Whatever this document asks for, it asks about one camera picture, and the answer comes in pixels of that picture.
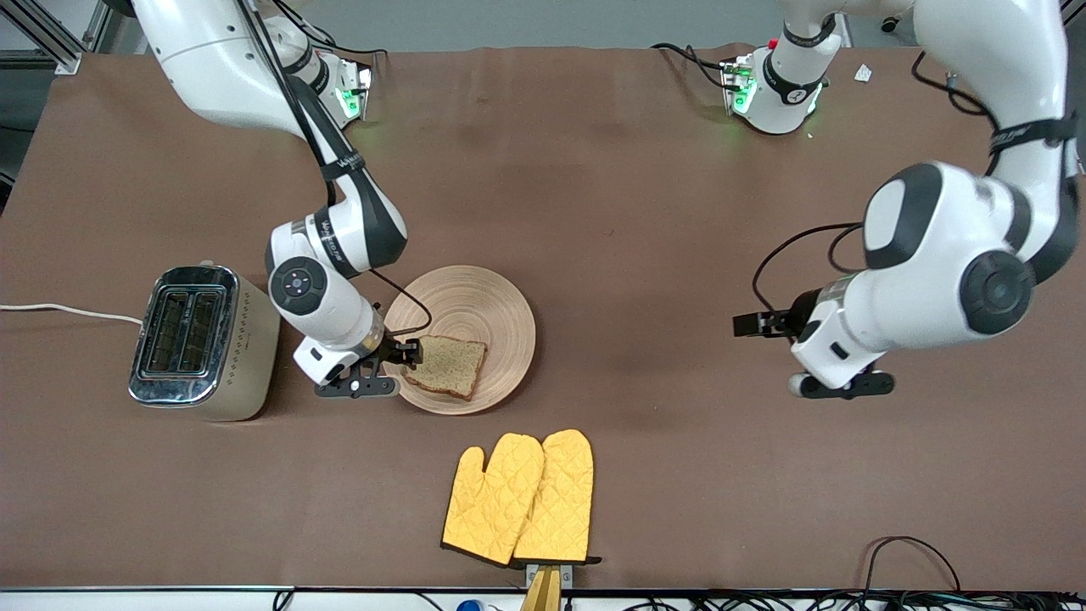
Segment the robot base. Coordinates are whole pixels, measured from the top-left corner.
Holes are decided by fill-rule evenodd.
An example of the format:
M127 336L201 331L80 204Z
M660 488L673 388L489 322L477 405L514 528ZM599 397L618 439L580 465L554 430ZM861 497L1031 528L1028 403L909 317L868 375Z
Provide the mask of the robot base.
M758 131L787 133L798 128L807 115L815 112L823 85L820 84L806 96L801 103L784 103L781 94L767 84L762 72L762 63L768 54L769 48L762 47L749 55L736 58L733 63L721 63L721 81L740 89L724 89L724 109L730 115L743 117Z

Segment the gray floor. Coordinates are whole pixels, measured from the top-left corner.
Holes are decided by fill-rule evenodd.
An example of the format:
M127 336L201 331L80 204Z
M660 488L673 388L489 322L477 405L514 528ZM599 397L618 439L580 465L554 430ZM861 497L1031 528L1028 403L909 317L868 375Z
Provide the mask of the gray floor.
M348 47L402 51L457 51L478 47L578 46L645 48L669 41L717 47L755 44L780 35L782 12L774 0L293 0L310 21ZM911 24L883 34L880 20L849 18L857 47L912 46ZM119 48L136 49L122 28ZM1086 18L1070 28L1073 107L1086 110ZM0 124L33 127L52 80L49 71L0 69ZM0 170L17 175L30 135L0 130ZM1079 123L1086 147L1086 119Z

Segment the green led light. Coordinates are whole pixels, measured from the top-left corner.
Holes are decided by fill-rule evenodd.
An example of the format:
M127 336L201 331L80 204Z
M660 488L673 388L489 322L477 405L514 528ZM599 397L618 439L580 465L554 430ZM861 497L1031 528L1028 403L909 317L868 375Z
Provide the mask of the green led light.
M750 100L758 92L757 82L754 78L747 81L746 87L735 93L735 112L743 114L750 107Z

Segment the black strap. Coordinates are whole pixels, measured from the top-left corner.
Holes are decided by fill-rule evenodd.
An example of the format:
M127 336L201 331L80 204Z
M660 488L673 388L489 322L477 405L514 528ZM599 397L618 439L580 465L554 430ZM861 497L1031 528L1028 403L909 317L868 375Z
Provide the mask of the black strap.
M793 34L788 30L787 24L784 24L784 38L796 47L805 47L809 49L811 47L818 47L823 40L830 38L830 35L833 34L833 29L835 27L837 27L837 18L833 13L830 13L825 16L825 20L822 21L822 30L819 31L818 36L815 38L804 38L803 36Z
M1034 140L1045 140L1048 145L1056 147L1075 137L1077 123L1078 113L1073 112L1066 118L1043 118L1005 127L992 135L988 154Z
M366 160L362 158L362 153L355 150L351 151L351 154L346 156L341 156L331 163L321 165L320 176L326 182L330 182L344 174L361 171L364 167L366 167Z
M772 51L766 55L766 61L761 65L761 72L766 75L766 84L781 96L781 102L790 106L804 103L818 89L818 86L822 84L822 76L825 76L825 73L823 73L817 80L806 85L793 82L773 69Z
M306 42L305 42L305 51L302 53L302 56L298 58L296 62L294 62L294 63L292 63L290 65L282 66L282 69L286 71L287 74L294 74L295 72L298 72L298 71L302 69L303 67L305 67L305 64L310 63L310 60L312 60L312 59L313 59L313 43L311 43L308 40L306 40Z
M317 94L324 93L325 87L328 86L328 79L331 78L331 71L328 68L328 64L324 60L317 61L317 74L310 81L310 87L313 88Z
M343 252L343 245L336 237L336 228L332 227L332 221L328 216L328 206L314 212L313 220L317 228L317 234L320 236L320 244L325 246L325 254L332 262L332 267L336 267L336 270L344 278L357 276L358 270L348 259L346 253Z

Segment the white power cord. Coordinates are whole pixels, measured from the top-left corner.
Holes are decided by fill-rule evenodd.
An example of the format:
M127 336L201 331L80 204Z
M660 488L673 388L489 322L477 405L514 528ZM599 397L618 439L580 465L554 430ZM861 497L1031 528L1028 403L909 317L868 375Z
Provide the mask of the white power cord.
M143 321L139 319L134 319L131 317L122 317L121 315L103 315L101 313L90 313L88 310L79 310L78 308L68 308L67 305L60 305L56 303L33 303L30 305L0 304L0 310L10 310L13 313L25 313L33 310L61 310L63 313L71 313L73 315L80 315L84 317L94 317L96 319L110 319L111 321L125 321L128 323L136 323L141 327L143 326Z

